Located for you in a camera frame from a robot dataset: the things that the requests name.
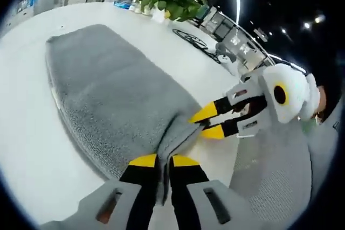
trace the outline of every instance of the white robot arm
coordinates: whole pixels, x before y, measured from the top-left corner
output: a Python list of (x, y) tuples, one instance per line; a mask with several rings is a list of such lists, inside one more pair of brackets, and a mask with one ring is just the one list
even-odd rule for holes
[[(202, 136), (221, 139), (238, 134), (255, 136), (275, 123), (286, 124), (296, 117), (309, 120), (320, 103), (320, 92), (312, 74), (284, 65), (261, 67), (247, 75), (245, 83), (235, 85), (226, 97), (208, 104), (190, 122), (205, 124)], [(209, 119), (250, 103), (247, 115), (210, 126)]]

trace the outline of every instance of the yellow circle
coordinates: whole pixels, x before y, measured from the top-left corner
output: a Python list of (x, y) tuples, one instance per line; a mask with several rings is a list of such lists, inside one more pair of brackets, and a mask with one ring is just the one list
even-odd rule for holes
[(288, 96), (288, 93), (286, 91), (286, 87), (283, 83), (278, 83), (274, 87), (276, 88), (277, 86), (279, 86), (284, 91), (285, 101), (284, 101), (284, 103), (280, 103), (280, 105), (285, 106), (289, 103), (289, 96)]

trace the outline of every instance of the white tabletop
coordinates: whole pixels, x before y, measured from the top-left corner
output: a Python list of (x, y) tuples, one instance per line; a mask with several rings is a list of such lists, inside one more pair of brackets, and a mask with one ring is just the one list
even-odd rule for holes
[[(51, 36), (92, 24), (107, 25), (137, 47), (201, 106), (238, 82), (171, 31), (177, 27), (214, 45), (201, 30), (189, 23), (157, 24), (112, 3), (68, 5), (16, 26), (0, 39), (0, 167), (14, 196), (38, 224), (70, 216), (79, 200), (104, 182), (66, 135), (45, 67), (45, 42)], [(235, 137), (199, 140), (187, 154), (201, 162), (210, 179), (229, 184), (237, 144)]]

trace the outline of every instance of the gray cloth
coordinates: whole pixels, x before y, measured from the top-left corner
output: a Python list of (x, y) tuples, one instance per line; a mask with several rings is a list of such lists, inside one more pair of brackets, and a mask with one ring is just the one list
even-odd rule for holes
[(230, 188), (246, 198), (264, 229), (287, 229), (308, 206), (312, 169), (298, 120), (242, 138)]
[(52, 37), (46, 62), (67, 129), (108, 178), (147, 154), (164, 166), (201, 130), (191, 95), (104, 25)]

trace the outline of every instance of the yellow fingertip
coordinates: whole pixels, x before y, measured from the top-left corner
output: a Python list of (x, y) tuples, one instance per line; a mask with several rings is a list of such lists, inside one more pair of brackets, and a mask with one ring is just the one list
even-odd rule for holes
[(157, 154), (141, 156), (129, 162), (129, 165), (141, 167), (155, 167)]
[(201, 131), (201, 136), (205, 138), (213, 138), (215, 140), (221, 140), (225, 138), (221, 125), (217, 125), (209, 129), (204, 129), (203, 131)]
[(174, 167), (199, 165), (199, 163), (197, 161), (195, 161), (189, 157), (181, 156), (181, 155), (174, 155), (172, 157), (172, 161), (174, 162)]
[(202, 121), (204, 119), (208, 119), (214, 116), (217, 116), (217, 109), (214, 102), (207, 104), (202, 110), (196, 113), (190, 120), (190, 123), (195, 123), (198, 121)]

